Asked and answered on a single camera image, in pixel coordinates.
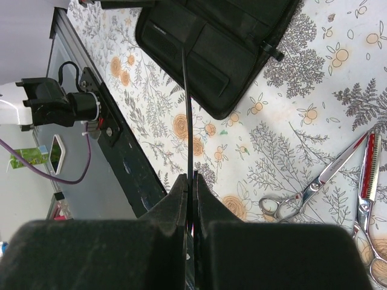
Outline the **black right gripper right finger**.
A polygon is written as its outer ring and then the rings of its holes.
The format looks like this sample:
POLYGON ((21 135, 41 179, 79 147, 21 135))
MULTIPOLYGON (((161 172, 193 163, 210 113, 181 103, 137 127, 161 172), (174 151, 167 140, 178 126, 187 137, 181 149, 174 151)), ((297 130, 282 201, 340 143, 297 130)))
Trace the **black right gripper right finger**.
POLYGON ((243 222, 199 173, 193 178, 193 228, 200 289, 371 289, 344 229, 243 222))

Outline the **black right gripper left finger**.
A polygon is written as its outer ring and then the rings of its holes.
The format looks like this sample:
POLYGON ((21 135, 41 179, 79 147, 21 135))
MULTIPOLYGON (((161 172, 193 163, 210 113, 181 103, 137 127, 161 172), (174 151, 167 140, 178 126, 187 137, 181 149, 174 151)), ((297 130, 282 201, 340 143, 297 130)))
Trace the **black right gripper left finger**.
POLYGON ((136 220, 32 221, 1 259, 2 289, 184 289, 187 178, 136 220))

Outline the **black wide tooth comb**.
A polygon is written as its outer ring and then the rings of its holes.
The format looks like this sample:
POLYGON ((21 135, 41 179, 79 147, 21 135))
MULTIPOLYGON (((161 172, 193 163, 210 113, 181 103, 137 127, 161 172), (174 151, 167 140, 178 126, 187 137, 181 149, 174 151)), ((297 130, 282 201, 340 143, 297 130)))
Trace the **black wide tooth comb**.
POLYGON ((185 90, 185 100, 186 100, 186 118, 187 118, 187 230, 188 233, 191 233, 193 226, 193 177, 194 177, 194 134, 193 134, 193 124, 192 124, 192 103, 189 93, 189 84, 188 84, 188 73, 187 73, 187 60, 186 60, 186 51, 182 47, 182 72, 183 72, 183 82, 185 90))

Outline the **black zippered tool case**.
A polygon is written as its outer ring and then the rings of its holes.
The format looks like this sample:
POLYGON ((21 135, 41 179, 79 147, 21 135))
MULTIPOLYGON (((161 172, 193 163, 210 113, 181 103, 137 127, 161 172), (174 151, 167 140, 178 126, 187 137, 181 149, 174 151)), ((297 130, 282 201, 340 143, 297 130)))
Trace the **black zippered tool case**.
POLYGON ((158 1, 138 17, 139 47, 213 118, 226 118, 278 45, 299 3, 158 1))

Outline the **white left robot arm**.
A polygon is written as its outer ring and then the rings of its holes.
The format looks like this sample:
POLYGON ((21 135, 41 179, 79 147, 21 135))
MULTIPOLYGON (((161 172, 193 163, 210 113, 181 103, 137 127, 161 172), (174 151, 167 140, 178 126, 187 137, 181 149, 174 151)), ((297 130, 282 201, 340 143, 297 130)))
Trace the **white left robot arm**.
POLYGON ((67 61, 59 67, 57 80, 27 78, 1 85, 1 124, 30 130, 46 124, 72 127, 77 121, 96 121, 101 111, 99 98, 93 92, 84 91, 79 80, 79 67, 67 61), (66 93, 62 88, 66 65, 76 70, 76 92, 66 93))

